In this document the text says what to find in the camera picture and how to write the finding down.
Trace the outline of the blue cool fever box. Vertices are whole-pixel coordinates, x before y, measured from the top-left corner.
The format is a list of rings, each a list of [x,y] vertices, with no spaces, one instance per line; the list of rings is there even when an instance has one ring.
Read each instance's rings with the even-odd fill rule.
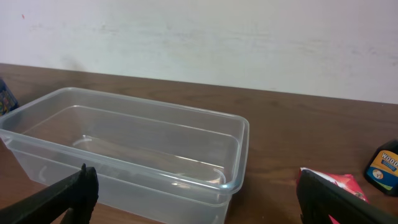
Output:
[[[0,112],[1,116],[19,107],[19,102],[12,94],[3,79],[0,79]]]

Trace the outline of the dark bottle yellow label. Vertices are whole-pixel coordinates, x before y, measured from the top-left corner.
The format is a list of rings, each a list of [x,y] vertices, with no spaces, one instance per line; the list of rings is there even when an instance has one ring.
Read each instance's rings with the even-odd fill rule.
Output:
[[[383,194],[397,196],[397,138],[376,149],[364,170],[364,178]]]

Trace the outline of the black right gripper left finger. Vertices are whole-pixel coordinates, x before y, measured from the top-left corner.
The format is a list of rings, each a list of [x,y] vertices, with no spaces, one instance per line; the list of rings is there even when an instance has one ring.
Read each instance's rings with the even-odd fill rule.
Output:
[[[1,209],[1,223],[89,224],[98,200],[99,183],[94,167],[81,170],[15,204]]]

